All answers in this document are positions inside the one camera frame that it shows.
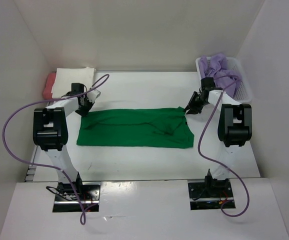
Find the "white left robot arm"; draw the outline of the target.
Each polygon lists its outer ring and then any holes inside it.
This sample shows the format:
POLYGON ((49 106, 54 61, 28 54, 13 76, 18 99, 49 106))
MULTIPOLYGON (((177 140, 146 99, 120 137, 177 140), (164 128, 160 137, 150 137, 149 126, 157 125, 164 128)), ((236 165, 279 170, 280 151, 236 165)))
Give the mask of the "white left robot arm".
POLYGON ((87 91, 84 84, 73 83, 71 91, 60 100, 45 108, 34 110, 33 141, 48 155, 51 166, 57 170, 60 191, 73 200, 78 200, 84 195, 84 187, 67 149, 67 117, 72 113, 81 117, 87 116, 100 95, 98 90, 87 91))

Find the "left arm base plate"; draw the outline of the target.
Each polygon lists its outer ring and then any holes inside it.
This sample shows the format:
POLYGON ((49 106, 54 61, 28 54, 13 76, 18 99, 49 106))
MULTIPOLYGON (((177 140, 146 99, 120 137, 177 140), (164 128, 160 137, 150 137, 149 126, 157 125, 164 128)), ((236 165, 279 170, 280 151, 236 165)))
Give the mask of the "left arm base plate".
MULTIPOLYGON (((70 188, 60 184, 57 187, 46 186, 46 190, 54 195, 53 213, 81 212, 77 196, 70 188)), ((99 182, 83 182, 78 192, 81 204, 86 212, 98 212, 100 206, 101 184, 99 182)))

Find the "red t shirt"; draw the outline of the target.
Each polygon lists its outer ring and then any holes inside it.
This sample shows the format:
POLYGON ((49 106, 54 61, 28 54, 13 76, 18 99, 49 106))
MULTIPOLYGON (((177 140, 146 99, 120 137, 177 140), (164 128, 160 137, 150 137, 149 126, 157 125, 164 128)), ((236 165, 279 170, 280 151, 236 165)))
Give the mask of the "red t shirt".
POLYGON ((49 73, 46 79, 45 87, 42 92, 44 100, 51 100, 53 98, 52 89, 56 80, 56 72, 49 73))

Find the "cream white t shirt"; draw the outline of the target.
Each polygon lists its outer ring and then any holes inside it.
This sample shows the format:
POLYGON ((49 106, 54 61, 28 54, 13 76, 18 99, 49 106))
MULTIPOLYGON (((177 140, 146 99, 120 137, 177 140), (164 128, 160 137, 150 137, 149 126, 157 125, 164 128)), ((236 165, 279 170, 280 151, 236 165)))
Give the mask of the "cream white t shirt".
POLYGON ((80 83, 88 89, 94 83, 96 69, 85 68, 57 68, 55 82, 52 86, 52 98, 58 99, 71 91, 72 83, 80 83))

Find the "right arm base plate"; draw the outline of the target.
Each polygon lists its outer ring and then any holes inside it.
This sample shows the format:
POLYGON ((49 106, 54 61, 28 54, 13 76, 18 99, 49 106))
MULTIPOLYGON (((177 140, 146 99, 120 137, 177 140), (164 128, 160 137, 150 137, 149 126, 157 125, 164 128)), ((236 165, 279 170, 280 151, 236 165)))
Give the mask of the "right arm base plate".
POLYGON ((216 182, 216 186, 207 187, 203 181, 188 182, 190 210, 218 210, 224 203, 224 209, 235 209, 234 195, 229 180, 216 182))

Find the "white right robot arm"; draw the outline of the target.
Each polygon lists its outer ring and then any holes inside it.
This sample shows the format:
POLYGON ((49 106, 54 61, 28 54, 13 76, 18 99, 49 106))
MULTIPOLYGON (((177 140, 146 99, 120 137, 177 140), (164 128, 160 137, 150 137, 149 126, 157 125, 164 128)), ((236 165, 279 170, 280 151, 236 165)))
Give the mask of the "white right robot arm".
POLYGON ((204 183, 200 195, 216 196, 220 191, 225 190, 229 184, 229 173, 243 182, 242 178, 232 170, 232 160, 236 156, 239 148, 250 141, 252 137, 252 107, 250 104, 240 103, 230 97, 226 90, 233 86, 233 83, 225 87, 217 87, 216 80, 223 77, 204 77, 200 82, 200 89, 194 92, 184 111, 189 115, 196 115, 202 112, 206 105, 214 106, 207 123, 198 140, 197 151, 201 157, 218 164, 224 173, 214 177, 209 170, 204 177, 204 183), (212 159, 202 153, 202 140, 207 128, 215 115, 220 111, 217 137, 222 142, 222 157, 219 160, 212 159))

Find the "green t shirt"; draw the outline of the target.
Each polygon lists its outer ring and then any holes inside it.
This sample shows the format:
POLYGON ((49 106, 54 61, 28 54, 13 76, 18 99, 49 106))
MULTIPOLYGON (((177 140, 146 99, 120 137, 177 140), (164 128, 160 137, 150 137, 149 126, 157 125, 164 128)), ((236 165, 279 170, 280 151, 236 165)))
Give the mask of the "green t shirt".
POLYGON ((182 107, 108 109, 81 118, 78 146, 189 149, 194 146, 182 107))

